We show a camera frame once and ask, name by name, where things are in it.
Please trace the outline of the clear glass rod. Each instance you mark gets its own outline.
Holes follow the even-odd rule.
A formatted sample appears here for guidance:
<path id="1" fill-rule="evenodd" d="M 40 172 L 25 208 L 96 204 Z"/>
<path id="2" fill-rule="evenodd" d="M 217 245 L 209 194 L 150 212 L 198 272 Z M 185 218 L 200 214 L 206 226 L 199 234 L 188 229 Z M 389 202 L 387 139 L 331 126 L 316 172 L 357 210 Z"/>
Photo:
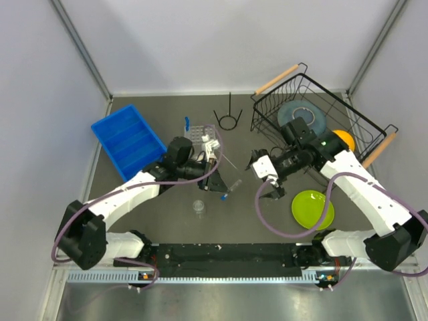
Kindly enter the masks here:
<path id="1" fill-rule="evenodd" d="M 237 166 L 235 166 L 230 160 L 229 160 L 229 158 L 227 158 L 226 156 L 225 156 L 225 154 L 224 153 L 221 153 L 221 156 L 236 170 L 236 171 L 238 171 L 239 173 L 240 173 L 240 170 L 239 170 L 239 168 L 237 167 Z"/>

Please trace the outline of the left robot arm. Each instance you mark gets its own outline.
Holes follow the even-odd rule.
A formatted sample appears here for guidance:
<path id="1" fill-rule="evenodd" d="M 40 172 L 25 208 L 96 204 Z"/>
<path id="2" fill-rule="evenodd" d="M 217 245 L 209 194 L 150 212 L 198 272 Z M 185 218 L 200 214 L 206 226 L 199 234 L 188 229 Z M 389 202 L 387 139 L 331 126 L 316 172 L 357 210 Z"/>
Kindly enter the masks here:
<path id="1" fill-rule="evenodd" d="M 220 138 L 203 137 L 202 154 L 192 157 L 193 143 L 174 138 L 167 151 L 146 165 L 129 181 L 97 199 L 70 203 L 62 219 L 53 248 L 66 255 L 62 261 L 89 270 L 101 261 L 131 259 L 144 265 L 151 259 L 151 242 L 137 231 L 111 233 L 115 222 L 146 201 L 171 187 L 195 183 L 203 191 L 226 193 L 219 171 L 223 155 Z"/>

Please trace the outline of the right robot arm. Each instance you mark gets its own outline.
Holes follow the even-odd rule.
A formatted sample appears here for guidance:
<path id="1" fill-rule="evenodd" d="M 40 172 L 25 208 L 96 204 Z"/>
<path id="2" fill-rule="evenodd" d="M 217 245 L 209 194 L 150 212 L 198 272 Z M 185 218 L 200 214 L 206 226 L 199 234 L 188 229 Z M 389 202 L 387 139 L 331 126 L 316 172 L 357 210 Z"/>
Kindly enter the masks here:
<path id="1" fill-rule="evenodd" d="M 333 186 L 339 187 L 372 225 L 368 231 L 319 233 L 312 243 L 317 263 L 326 265 L 335 257 L 347 256 L 368 259 L 382 270 L 395 272 L 422 246 L 427 236 L 427 212 L 414 210 L 385 190 L 339 135 L 331 130 L 316 135 L 302 118 L 284 125 L 281 134 L 289 150 L 274 157 L 265 149 L 253 150 L 248 164 L 264 185 L 274 188 L 266 197 L 283 197 L 282 183 L 287 177 L 313 167 L 329 180 L 327 199 Z"/>

